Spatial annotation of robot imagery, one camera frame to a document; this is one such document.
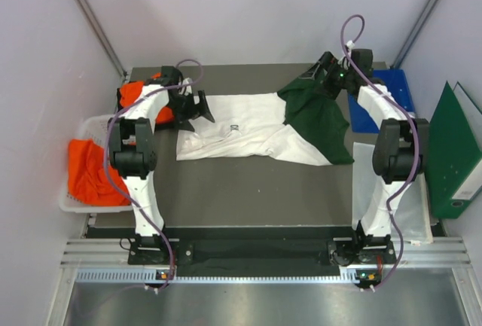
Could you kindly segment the white green raglan t-shirt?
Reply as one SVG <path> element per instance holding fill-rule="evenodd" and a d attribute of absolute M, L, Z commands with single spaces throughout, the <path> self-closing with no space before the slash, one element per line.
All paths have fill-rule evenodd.
<path fill-rule="evenodd" d="M 176 159 L 271 157 L 310 166 L 349 165 L 349 123 L 320 83 L 295 78 L 275 93 L 207 96 L 213 121 L 178 132 Z"/>

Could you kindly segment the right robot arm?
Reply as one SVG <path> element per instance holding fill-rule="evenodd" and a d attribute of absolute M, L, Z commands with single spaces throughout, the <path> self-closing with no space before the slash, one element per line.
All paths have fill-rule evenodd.
<path fill-rule="evenodd" d="M 373 77 L 373 54 L 369 49 L 349 50 L 337 59 L 324 52 L 307 75 L 320 82 L 318 93 L 336 99 L 346 90 L 370 115 L 379 130 L 372 153 L 377 177 L 368 210 L 353 232 L 351 241 L 337 241 L 333 261 L 347 266 L 376 259 L 393 259 L 392 230 L 401 198 L 426 167 L 429 122 L 410 116 L 388 87 Z"/>

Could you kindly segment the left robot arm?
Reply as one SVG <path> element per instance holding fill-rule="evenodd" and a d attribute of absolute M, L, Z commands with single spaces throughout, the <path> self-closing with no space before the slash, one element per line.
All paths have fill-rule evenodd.
<path fill-rule="evenodd" d="M 143 83 L 133 104 L 124 106 L 108 122 L 103 168 L 106 172 L 116 170 L 122 178 L 126 187 L 115 185 L 114 189 L 129 200 L 136 220 L 130 265 L 175 264 L 174 251 L 163 233 L 165 222 L 154 189 L 154 131 L 163 108 L 172 110 L 174 124 L 181 130 L 193 131 L 191 122 L 199 117 L 215 120 L 204 91 L 187 90 L 192 85 L 178 66 L 163 66 L 159 76 Z"/>

